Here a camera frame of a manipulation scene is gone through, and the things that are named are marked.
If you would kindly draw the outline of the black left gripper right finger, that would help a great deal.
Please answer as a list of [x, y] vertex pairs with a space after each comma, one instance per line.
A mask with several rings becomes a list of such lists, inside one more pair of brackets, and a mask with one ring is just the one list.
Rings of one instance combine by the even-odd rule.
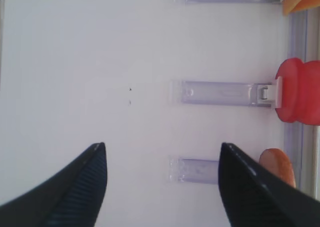
[[318, 227], [320, 203], [267, 171], [233, 143], [222, 143], [220, 197], [232, 227]]

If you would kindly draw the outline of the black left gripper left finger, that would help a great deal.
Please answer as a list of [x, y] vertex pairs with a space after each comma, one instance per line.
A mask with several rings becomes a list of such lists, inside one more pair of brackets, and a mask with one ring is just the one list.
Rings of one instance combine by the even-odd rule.
[[2, 227], [93, 227], [107, 188], [107, 154], [94, 143], [51, 178], [1, 205]]

